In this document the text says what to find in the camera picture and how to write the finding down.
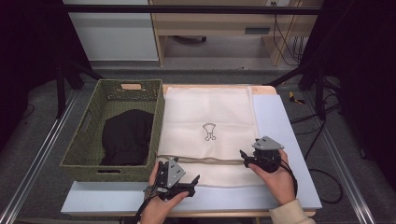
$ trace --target wicker basket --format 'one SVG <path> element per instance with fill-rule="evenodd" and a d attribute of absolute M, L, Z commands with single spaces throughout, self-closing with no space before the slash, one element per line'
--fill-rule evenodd
<path fill-rule="evenodd" d="M 145 165 L 103 166 L 102 131 L 105 121 L 130 109 L 154 114 Z M 163 83 L 155 80 L 101 79 L 93 91 L 61 167 L 77 181 L 144 182 L 155 164 L 163 124 Z"/>

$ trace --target white cloth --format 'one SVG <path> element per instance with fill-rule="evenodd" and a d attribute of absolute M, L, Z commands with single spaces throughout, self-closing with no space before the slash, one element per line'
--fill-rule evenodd
<path fill-rule="evenodd" d="M 158 157 L 179 157 L 184 180 L 201 175 L 199 186 L 262 185 L 239 152 L 252 154 L 256 138 L 250 87 L 168 89 Z"/>

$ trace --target human hand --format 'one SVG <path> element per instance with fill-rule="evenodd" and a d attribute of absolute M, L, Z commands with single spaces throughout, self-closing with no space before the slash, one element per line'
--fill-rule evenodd
<path fill-rule="evenodd" d="M 155 166 L 153 170 L 151 171 L 151 175 L 149 176 L 148 179 L 148 184 L 151 186 L 155 182 L 155 178 L 158 173 L 158 162 L 155 163 Z M 176 206 L 178 205 L 181 201 L 183 201 L 184 198 L 186 198 L 189 195 L 189 193 L 186 192 L 181 192 L 177 196 L 175 196 L 173 199 L 165 202 L 160 199 L 160 197 L 155 197 L 151 199 L 151 201 L 148 203 L 147 207 L 143 210 L 142 212 L 142 217 L 140 218 L 140 223 L 142 224 L 162 224 L 168 213 Z"/>
<path fill-rule="evenodd" d="M 279 150 L 282 161 L 289 164 L 288 155 L 282 149 Z M 267 173 L 259 166 L 250 163 L 248 167 L 258 175 L 270 190 L 279 205 L 283 205 L 295 200 L 293 179 L 284 168 L 273 173 Z"/>

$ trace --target black cloth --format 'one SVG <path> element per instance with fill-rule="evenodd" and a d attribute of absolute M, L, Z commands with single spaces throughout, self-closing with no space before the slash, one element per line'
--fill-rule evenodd
<path fill-rule="evenodd" d="M 133 109 L 106 120 L 101 165 L 143 165 L 149 154 L 154 115 Z"/>

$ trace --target sleeve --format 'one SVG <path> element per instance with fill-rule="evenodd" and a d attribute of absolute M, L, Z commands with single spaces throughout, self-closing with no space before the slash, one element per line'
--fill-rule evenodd
<path fill-rule="evenodd" d="M 314 219 L 304 213 L 297 199 L 276 209 L 270 209 L 270 215 L 274 224 L 315 224 Z"/>

